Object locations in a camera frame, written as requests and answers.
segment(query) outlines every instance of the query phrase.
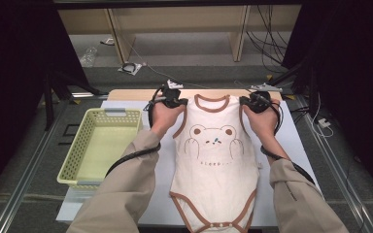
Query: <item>baby onesie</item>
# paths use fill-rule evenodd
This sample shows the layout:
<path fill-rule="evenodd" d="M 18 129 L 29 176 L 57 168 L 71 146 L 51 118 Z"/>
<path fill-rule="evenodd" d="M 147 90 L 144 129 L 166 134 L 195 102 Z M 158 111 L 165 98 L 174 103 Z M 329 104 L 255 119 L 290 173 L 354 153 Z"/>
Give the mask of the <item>baby onesie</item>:
<path fill-rule="evenodd" d="M 188 99 L 170 195 L 191 232 L 247 232 L 259 171 L 239 98 Z"/>

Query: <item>black cable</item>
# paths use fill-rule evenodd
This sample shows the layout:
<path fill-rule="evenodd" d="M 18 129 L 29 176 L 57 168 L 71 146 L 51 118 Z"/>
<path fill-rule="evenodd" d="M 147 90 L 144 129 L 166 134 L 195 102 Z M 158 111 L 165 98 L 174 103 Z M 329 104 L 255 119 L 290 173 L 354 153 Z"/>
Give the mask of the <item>black cable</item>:
<path fill-rule="evenodd" d="M 281 36 L 279 31 L 277 31 L 277 34 L 281 38 L 281 40 L 284 42 L 284 44 L 286 44 L 286 46 L 288 46 L 288 43 L 284 40 L 284 38 Z"/>
<path fill-rule="evenodd" d="M 259 38 L 256 37 L 256 35 L 254 34 L 254 32 L 251 32 L 251 35 L 253 35 L 253 37 L 254 37 L 257 41 L 260 41 L 261 43 L 264 43 L 264 41 L 262 41 L 261 39 L 259 39 Z M 268 46 L 274 46 L 274 45 L 271 44 L 271 43 L 265 43 L 265 44 L 268 45 Z M 287 49 L 287 47 L 283 47 L 283 46 L 278 46 L 278 45 L 277 45 L 277 47 L 279 47 L 279 48 L 281 48 L 281 49 L 284 49 L 284 50 Z"/>
<path fill-rule="evenodd" d="M 275 109 L 272 105 L 278 106 L 278 109 L 280 110 L 280 112 L 278 112 L 278 110 Z M 278 117 L 278 122 L 277 122 L 277 125 L 275 126 L 275 130 L 274 130 L 274 135 L 275 135 L 275 134 L 278 133 L 278 130 L 280 130 L 281 125 L 283 124 L 283 121 L 284 121 L 284 110 L 283 110 L 283 108 L 281 108 L 281 106 L 279 104 L 276 104 L 276 103 L 271 103 L 270 104 L 270 108 L 275 112 L 275 114 Z"/>
<path fill-rule="evenodd" d="M 264 59 L 263 59 L 263 56 L 264 56 L 264 55 L 267 56 L 267 57 L 269 57 L 271 60 L 275 60 L 277 63 L 280 63 L 280 61 L 277 60 L 277 59 L 275 59 L 272 55 L 270 55 L 267 51 L 265 51 L 265 49 L 261 48 L 261 47 L 260 47 L 260 46 L 259 46 L 259 45 L 254 41 L 254 39 L 250 36 L 250 34 L 249 34 L 248 31 L 247 31 L 247 35 L 248 35 L 248 37 L 250 38 L 251 42 L 253 43 L 254 47 L 255 47 L 257 50 L 259 50 L 259 51 L 261 52 L 261 61 L 262 61 L 262 65 L 263 65 L 263 67 L 264 67 L 266 70 L 268 70 L 268 71 L 270 71 L 270 72 L 273 72 L 273 73 L 278 73 L 278 74 L 282 74 L 282 73 L 284 73 L 284 72 L 282 72 L 282 71 L 271 70 L 271 69 L 269 69 L 269 68 L 265 65 L 265 62 L 264 62 Z"/>
<path fill-rule="evenodd" d="M 148 111 L 148 120 L 150 122 L 150 127 L 152 128 L 153 127 L 153 107 L 154 107 L 154 100 L 156 98 L 156 95 L 157 93 L 162 89 L 162 86 L 160 86 L 156 91 L 155 93 L 153 94 L 153 98 L 152 100 L 148 103 L 148 105 L 144 108 L 144 111 Z M 136 157 L 139 157 L 139 156 L 142 156 L 142 155 L 145 155 L 145 154 L 148 154 L 148 153 L 152 153 L 152 152 L 155 152 L 155 151 L 158 151 L 160 150 L 160 147 L 161 147 L 161 144 L 158 143 L 158 145 L 155 147 L 155 148 L 152 148 L 152 149 L 146 149 L 146 150 L 139 150 L 139 151 L 135 151 L 133 153 L 130 153 L 122 158 L 120 158 L 117 162 L 115 162 L 111 167 L 110 169 L 108 170 L 107 174 L 105 175 L 105 177 L 107 177 L 116 167 L 118 167 L 120 164 L 130 160 L 130 159 L 133 159 L 133 158 L 136 158 Z"/>
<path fill-rule="evenodd" d="M 277 51 L 276 51 L 276 46 L 277 46 L 277 43 L 275 42 L 275 39 L 274 39 L 274 37 L 273 37 L 273 35 L 272 35 L 272 32 L 271 32 L 271 27 L 272 27 L 272 23 L 271 23 L 271 19 L 272 19 L 272 6 L 268 6 L 268 8 L 267 8 L 267 11 L 268 11 L 268 18 L 269 18 L 269 21 L 268 21 L 268 23 L 266 22 L 266 19 L 264 18 L 264 16 L 262 15 L 262 12 L 261 12 L 261 9 L 259 8 L 259 5 L 257 6 L 257 8 L 258 8 L 258 12 L 259 12 L 259 14 L 260 14 L 260 16 L 261 16 L 261 19 L 262 19 L 262 22 L 263 22 L 263 24 L 264 24 L 264 26 L 265 26 L 265 28 L 266 28 L 266 31 L 267 31 L 267 34 L 266 34 L 266 36 L 265 36 L 265 42 L 264 42 L 264 45 L 265 45 L 265 43 L 266 43 L 266 40 L 268 39 L 268 35 L 271 37 L 271 42 L 272 42 L 272 44 L 274 44 L 274 51 L 275 51 L 275 53 L 277 54 L 277 56 L 278 56 L 278 59 L 280 60 L 280 64 L 281 64 L 281 58 L 280 58 L 280 56 L 279 56 L 279 54 L 281 54 L 282 55 L 282 53 L 281 53 L 281 51 L 279 50 L 279 53 L 277 53 Z"/>
<path fill-rule="evenodd" d="M 251 35 L 249 34 L 249 32 L 247 31 L 247 35 L 248 37 L 250 38 L 251 42 L 253 43 L 253 45 L 265 56 L 267 56 L 268 58 L 271 58 L 272 60 L 274 60 L 275 62 L 277 63 L 280 63 L 279 60 L 277 60 L 276 58 L 274 58 L 271 54 L 269 54 L 267 51 L 265 51 L 263 48 L 261 48 L 255 41 L 254 39 L 251 37 Z"/>
<path fill-rule="evenodd" d="M 303 112 L 302 114 L 300 114 L 299 116 L 297 116 L 296 119 L 293 121 L 293 124 L 296 125 L 299 122 L 299 120 L 301 120 L 307 114 L 308 114 L 308 112 Z"/>
<path fill-rule="evenodd" d="M 280 155 L 277 155 L 273 152 L 270 152 L 268 151 L 264 146 L 261 146 L 261 152 L 265 155 L 267 155 L 268 157 L 271 157 L 275 160 L 280 160 L 280 159 L 285 159 L 283 157 L 281 157 Z M 300 167 L 298 164 L 290 161 L 293 165 L 293 168 L 295 168 L 295 170 L 301 174 L 305 179 L 307 179 L 308 182 L 310 183 L 313 183 L 315 185 L 315 182 L 314 180 L 311 178 L 310 174 L 307 173 L 307 171 L 305 171 L 302 167 Z"/>

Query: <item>white surface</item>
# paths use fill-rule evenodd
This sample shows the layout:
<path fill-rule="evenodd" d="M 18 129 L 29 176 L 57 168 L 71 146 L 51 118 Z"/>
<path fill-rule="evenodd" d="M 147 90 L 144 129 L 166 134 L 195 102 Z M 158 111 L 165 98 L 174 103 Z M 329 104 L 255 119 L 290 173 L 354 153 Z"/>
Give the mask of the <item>white surface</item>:
<path fill-rule="evenodd" d="M 147 101 L 104 101 L 101 108 L 138 108 L 144 109 Z M 307 171 L 317 183 L 311 164 L 302 147 L 301 140 L 293 124 L 286 102 L 281 102 L 284 110 L 284 122 L 277 139 L 291 157 L 292 161 Z M 243 114 L 244 125 L 247 132 L 252 132 L 248 119 Z M 169 196 L 171 182 L 175 173 L 175 143 L 172 135 L 180 127 L 183 115 L 178 117 L 176 124 L 168 130 L 161 141 L 162 148 L 159 152 L 159 160 L 155 168 L 156 187 L 151 202 L 139 220 L 140 225 L 165 225 L 184 226 L 178 210 Z M 149 129 L 148 114 L 143 112 L 144 129 Z M 259 169 L 260 176 L 255 198 L 254 217 L 252 227 L 276 226 L 274 206 L 272 202 L 273 190 L 269 185 L 269 164 L 266 156 L 260 152 L 260 141 L 255 134 L 251 134 L 255 146 L 256 159 L 262 164 Z M 58 221 L 71 222 L 85 199 L 89 198 L 93 191 L 69 188 L 62 207 L 56 218 Z"/>

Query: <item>plastic basket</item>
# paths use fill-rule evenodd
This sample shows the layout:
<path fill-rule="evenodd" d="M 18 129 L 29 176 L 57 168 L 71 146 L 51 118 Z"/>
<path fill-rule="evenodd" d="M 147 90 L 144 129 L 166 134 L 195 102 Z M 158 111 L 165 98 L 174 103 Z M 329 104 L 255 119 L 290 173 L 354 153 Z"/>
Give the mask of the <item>plastic basket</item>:
<path fill-rule="evenodd" d="M 141 110 L 87 110 L 57 181 L 74 188 L 97 188 L 141 128 Z"/>

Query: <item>beige sleeve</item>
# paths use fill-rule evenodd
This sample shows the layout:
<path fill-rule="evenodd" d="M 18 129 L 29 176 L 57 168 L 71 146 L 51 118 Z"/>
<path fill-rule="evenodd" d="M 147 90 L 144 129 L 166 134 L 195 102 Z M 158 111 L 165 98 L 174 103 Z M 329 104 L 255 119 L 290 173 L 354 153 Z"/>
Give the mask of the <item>beige sleeve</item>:
<path fill-rule="evenodd" d="M 271 165 L 270 184 L 281 233 L 348 232 L 344 223 L 323 200 L 320 191 L 286 159 Z"/>
<path fill-rule="evenodd" d="M 158 143 L 155 134 L 143 130 L 124 154 L 151 149 Z M 153 195 L 157 160 L 154 152 L 120 164 L 84 202 L 67 232 L 138 232 L 137 222 Z"/>

